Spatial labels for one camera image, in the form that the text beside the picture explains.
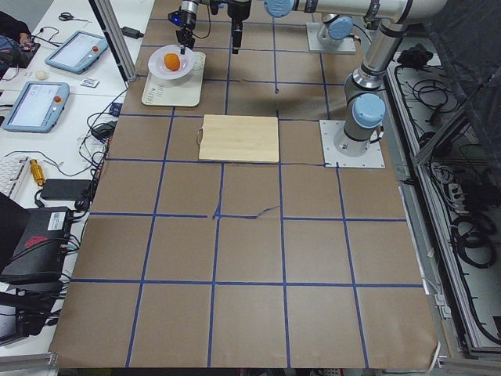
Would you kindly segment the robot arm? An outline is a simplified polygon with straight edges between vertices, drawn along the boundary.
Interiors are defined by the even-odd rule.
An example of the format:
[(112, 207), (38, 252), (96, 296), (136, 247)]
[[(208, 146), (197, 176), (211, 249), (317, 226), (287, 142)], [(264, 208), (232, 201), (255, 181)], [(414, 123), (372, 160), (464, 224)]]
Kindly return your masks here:
[(383, 121), (386, 106), (375, 94), (386, 69), (399, 47), (408, 26), (426, 20), (441, 11), (445, 1), (265, 1), (266, 12), (282, 18), (293, 11), (380, 18), (381, 22), (361, 66), (347, 77), (344, 92), (347, 118), (333, 138), (339, 152), (360, 157)]
[(193, 32), (196, 27), (198, 5), (197, 1), (182, 1), (178, 9), (176, 36), (182, 55), (186, 54), (186, 49), (191, 49), (194, 46), (195, 37)]

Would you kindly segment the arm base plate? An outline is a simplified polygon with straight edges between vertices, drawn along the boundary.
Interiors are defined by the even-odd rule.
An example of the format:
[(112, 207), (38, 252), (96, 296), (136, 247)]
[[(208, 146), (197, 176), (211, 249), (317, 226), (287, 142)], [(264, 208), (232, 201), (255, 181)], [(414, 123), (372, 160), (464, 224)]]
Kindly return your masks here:
[(354, 55), (356, 53), (352, 37), (333, 39), (329, 36), (323, 23), (306, 23), (306, 34), (309, 52), (338, 55)]
[(366, 141), (354, 141), (344, 133), (345, 121), (319, 122), (324, 165), (328, 168), (385, 168), (377, 133)]

